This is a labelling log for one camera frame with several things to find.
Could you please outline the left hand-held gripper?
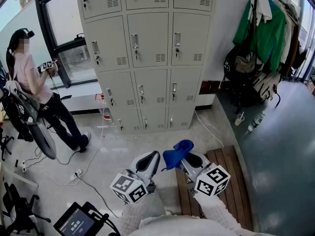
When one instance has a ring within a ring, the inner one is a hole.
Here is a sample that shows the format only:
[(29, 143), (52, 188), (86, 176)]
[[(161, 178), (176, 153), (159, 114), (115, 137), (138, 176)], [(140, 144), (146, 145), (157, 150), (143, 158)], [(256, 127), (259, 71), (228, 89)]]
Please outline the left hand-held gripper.
[(139, 202), (155, 191), (156, 185), (152, 178), (158, 170), (159, 163), (160, 153), (156, 150), (136, 157), (129, 169), (116, 175), (110, 184), (110, 189), (125, 203)]

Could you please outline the dark framed window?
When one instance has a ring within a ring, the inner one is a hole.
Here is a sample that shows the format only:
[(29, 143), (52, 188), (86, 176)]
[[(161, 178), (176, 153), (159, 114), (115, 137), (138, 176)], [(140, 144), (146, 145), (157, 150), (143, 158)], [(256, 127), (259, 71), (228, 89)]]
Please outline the dark framed window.
[(58, 86), (97, 81), (77, 0), (35, 0), (35, 6), (49, 55), (61, 63)]
[(301, 24), (299, 41), (301, 50), (307, 50), (306, 59), (294, 74), (293, 79), (306, 83), (315, 73), (315, 0), (291, 0), (299, 8)]

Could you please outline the black recorder monitor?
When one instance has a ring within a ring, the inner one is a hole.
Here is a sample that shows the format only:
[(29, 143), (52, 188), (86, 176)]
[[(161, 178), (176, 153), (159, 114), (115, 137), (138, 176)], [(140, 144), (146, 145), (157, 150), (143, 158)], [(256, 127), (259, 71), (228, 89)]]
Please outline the black recorder monitor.
[(74, 202), (53, 227), (61, 236), (96, 236), (108, 218), (89, 202)]

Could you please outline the person's left forearm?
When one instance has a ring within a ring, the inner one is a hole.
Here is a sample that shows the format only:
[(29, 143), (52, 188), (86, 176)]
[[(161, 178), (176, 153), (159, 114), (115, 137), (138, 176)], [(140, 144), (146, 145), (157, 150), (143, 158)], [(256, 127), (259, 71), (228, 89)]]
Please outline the person's left forearm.
[(162, 215), (166, 215), (166, 211), (159, 193), (155, 191), (133, 205), (125, 205), (116, 227), (121, 236), (128, 236), (139, 229), (142, 220)]

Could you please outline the black bag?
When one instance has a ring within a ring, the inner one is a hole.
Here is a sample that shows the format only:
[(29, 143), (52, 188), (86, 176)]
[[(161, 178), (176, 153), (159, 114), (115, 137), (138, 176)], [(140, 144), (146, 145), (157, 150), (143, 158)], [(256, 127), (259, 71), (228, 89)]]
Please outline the black bag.
[(224, 62), (223, 62), (224, 75), (227, 79), (229, 79), (230, 81), (233, 81), (233, 82), (244, 81), (245, 79), (249, 79), (257, 71), (257, 68), (255, 66), (254, 71), (249, 73), (249, 74), (243, 74), (243, 73), (236, 72), (235, 59), (237, 56), (242, 56), (242, 57), (245, 57), (247, 59), (250, 59), (250, 57), (256, 56), (256, 53), (243, 48), (241, 45), (236, 45), (226, 55)]

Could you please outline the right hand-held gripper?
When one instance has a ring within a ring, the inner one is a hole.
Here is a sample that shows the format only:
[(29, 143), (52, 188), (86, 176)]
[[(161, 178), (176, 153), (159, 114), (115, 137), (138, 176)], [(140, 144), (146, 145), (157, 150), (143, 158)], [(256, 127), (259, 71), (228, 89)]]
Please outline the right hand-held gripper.
[(221, 165), (211, 164), (204, 154), (196, 151), (190, 151), (182, 159), (181, 164), (183, 171), (190, 178), (188, 190), (193, 196), (195, 194), (206, 197), (216, 196), (227, 187), (231, 178)]

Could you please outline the person's white knit top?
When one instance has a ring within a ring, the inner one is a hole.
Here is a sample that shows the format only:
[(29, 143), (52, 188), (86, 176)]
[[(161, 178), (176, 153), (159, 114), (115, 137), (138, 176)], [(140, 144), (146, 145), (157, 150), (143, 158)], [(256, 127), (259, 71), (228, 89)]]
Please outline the person's white knit top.
[(129, 236), (253, 236), (243, 229), (229, 229), (218, 222), (190, 216), (160, 216), (142, 220)]

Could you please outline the clear plastic water bottle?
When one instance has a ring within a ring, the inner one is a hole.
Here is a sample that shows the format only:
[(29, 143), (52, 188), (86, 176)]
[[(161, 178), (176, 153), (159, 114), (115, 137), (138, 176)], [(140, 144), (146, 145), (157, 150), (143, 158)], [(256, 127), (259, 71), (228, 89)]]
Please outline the clear plastic water bottle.
[(262, 122), (262, 120), (264, 119), (264, 117), (265, 117), (265, 114), (264, 114), (263, 112), (260, 113), (259, 115), (257, 115), (257, 116), (253, 119), (253, 121), (249, 124), (248, 130), (249, 130), (250, 132), (252, 132), (254, 129), (256, 129), (256, 128), (260, 125), (260, 123)]

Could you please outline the blue cleaning cloth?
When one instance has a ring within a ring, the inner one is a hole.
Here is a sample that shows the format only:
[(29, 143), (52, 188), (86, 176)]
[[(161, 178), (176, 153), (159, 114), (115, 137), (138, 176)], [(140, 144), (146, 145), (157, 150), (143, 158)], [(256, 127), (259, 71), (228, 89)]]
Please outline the blue cleaning cloth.
[(178, 142), (172, 150), (166, 150), (162, 156), (165, 161), (166, 168), (164, 170), (172, 170), (180, 168), (180, 163), (187, 154), (193, 149), (194, 143), (191, 140), (182, 140)]

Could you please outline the green jacket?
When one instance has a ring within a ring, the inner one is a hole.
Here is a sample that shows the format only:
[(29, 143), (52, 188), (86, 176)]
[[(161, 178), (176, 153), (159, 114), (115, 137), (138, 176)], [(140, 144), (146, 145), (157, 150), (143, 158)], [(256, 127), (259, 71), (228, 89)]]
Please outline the green jacket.
[[(276, 72), (284, 47), (285, 13), (273, 1), (269, 1), (272, 19), (266, 23), (261, 20), (256, 27), (257, 39), (252, 40), (251, 50), (257, 49), (257, 55), (263, 63), (270, 62), (271, 72)], [(241, 44), (244, 37), (249, 34), (250, 22), (248, 16), (251, 10), (249, 1), (244, 10), (238, 29), (233, 39), (235, 45)]]

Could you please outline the plastic cup with straw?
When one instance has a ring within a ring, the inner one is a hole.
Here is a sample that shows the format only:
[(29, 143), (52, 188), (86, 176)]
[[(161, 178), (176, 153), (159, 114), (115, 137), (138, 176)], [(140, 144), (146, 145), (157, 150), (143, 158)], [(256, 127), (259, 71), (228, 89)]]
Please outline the plastic cup with straw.
[(234, 121), (234, 124), (236, 126), (239, 126), (243, 121), (245, 120), (245, 116), (244, 116), (244, 112), (242, 112), (241, 114), (238, 114), (235, 121)]

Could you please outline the beige backpack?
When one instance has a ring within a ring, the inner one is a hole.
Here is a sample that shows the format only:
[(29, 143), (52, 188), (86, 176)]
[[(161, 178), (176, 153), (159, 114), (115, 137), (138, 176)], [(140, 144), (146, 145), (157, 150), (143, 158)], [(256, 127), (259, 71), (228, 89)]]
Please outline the beige backpack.
[(252, 86), (258, 93), (260, 102), (273, 99), (274, 94), (277, 94), (277, 86), (280, 79), (278, 72), (266, 74), (260, 71), (254, 76)]

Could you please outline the red white plastic bag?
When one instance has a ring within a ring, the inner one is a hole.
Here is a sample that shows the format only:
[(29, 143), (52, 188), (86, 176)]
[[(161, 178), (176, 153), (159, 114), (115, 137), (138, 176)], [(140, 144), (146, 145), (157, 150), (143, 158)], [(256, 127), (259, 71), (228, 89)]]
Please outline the red white plastic bag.
[(106, 121), (112, 121), (111, 112), (105, 102), (105, 96), (103, 93), (98, 93), (95, 95), (95, 101), (98, 104), (99, 112), (101, 113), (102, 117)]

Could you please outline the black office chair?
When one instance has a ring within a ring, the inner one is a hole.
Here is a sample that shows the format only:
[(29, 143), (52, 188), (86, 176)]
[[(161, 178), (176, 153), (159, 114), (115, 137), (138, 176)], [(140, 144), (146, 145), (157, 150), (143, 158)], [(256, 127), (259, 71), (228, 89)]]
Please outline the black office chair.
[(4, 183), (5, 195), (2, 198), (6, 211), (3, 214), (13, 219), (12, 223), (5, 228), (5, 236), (11, 236), (11, 233), (16, 231), (19, 234), (21, 231), (30, 233), (31, 230), (35, 230), (37, 236), (44, 236), (44, 233), (40, 232), (37, 228), (35, 219), (42, 219), (48, 223), (51, 223), (51, 219), (42, 217), (35, 214), (33, 204), (35, 200), (39, 200), (40, 197), (37, 194), (33, 194), (31, 200), (28, 202), (25, 197), (21, 197), (14, 184), (8, 185)]

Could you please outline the grey metal locker door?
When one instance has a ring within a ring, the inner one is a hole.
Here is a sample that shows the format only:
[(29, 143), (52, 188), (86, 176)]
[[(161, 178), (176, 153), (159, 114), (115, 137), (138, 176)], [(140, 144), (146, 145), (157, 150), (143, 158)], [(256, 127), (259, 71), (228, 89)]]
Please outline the grey metal locker door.
[[(168, 13), (138, 13), (127, 16), (133, 67), (166, 66), (168, 51)], [(132, 46), (138, 34), (139, 48)]]

